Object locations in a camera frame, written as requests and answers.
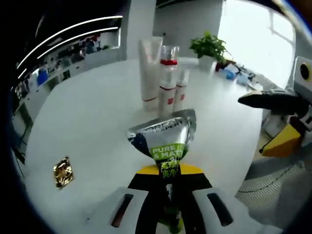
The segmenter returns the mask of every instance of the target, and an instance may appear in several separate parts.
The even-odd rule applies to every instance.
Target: l'oreal logo
[[[164,130],[167,130],[169,128],[174,128],[174,127],[176,127],[182,123],[183,123],[182,118],[173,118],[173,119],[170,119],[166,122],[163,122],[163,123],[160,123],[160,124],[157,124],[157,125],[145,128],[145,129],[141,129],[139,131],[139,133],[146,134],[146,133],[155,133],[155,132],[159,132],[159,131],[164,131]]]

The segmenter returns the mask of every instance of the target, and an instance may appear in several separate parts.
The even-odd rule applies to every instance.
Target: gold wrapper
[[[74,179],[73,169],[67,156],[53,167],[53,172],[55,184],[58,189],[62,189]]]

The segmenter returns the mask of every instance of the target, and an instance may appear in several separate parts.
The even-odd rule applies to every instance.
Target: flower pot
[[[214,61],[215,61],[215,58],[213,58],[213,57],[203,56],[198,61],[198,68],[200,70],[209,72],[211,70],[211,67],[212,67]]]

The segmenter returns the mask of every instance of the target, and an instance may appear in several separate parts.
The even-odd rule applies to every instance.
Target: round table
[[[253,160],[262,110],[237,102],[248,91],[235,81],[190,69],[185,107],[195,109],[197,131],[183,161],[235,195]],[[75,232],[101,200],[154,164],[125,135],[157,117],[142,109],[139,80],[138,60],[101,66],[56,86],[41,108],[26,150],[25,185],[57,233]],[[65,156],[75,179],[58,190],[53,166]]]

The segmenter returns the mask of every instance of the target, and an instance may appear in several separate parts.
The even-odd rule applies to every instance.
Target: led light strip
[[[37,45],[32,51],[30,51],[28,53],[28,55],[25,56],[25,58],[23,58],[23,60],[19,63],[19,65],[17,66],[17,69],[19,69],[19,67],[22,65],[23,62],[25,62],[25,60],[35,51],[37,50],[40,46],[42,46],[43,44],[45,44],[48,40],[50,40],[51,38],[71,29],[71,28],[74,28],[74,27],[77,27],[77,26],[80,26],[80,25],[83,25],[85,23],[90,23],[90,22],[94,22],[94,21],[99,21],[99,20],[108,20],[108,19],[116,19],[116,18],[122,18],[122,16],[108,16],[108,17],[101,17],[101,18],[97,18],[97,19],[91,19],[91,20],[87,20],[87,21],[84,21],[84,22],[81,22],[81,23],[77,23],[77,24],[74,24],[68,28],[65,28],[55,34],[53,34],[52,36],[48,37],[46,40],[44,40],[43,42],[41,42],[39,45]]]
[[[98,33],[98,32],[102,32],[102,31],[107,31],[107,30],[112,30],[112,29],[118,29],[118,27],[112,27],[112,28],[103,28],[103,29],[98,29],[98,30],[94,30],[94,31],[91,31],[91,32],[88,32],[88,33],[83,33],[83,34],[80,34],[78,36],[75,36],[73,38],[69,38],[65,41],[62,41],[61,43],[51,47],[50,49],[48,49],[46,52],[44,52],[43,54],[41,54],[40,56],[38,56],[37,59],[41,58],[42,56],[44,56],[45,54],[49,53],[51,50],[54,50],[55,48],[59,47],[60,45],[63,45],[71,40],[74,40],[74,39],[77,39],[77,38],[80,38],[80,37],[83,37],[83,36],[86,36],[88,34],[93,34],[93,33]]]
[[[19,75],[18,79],[21,78],[21,76],[27,71],[27,68]]]

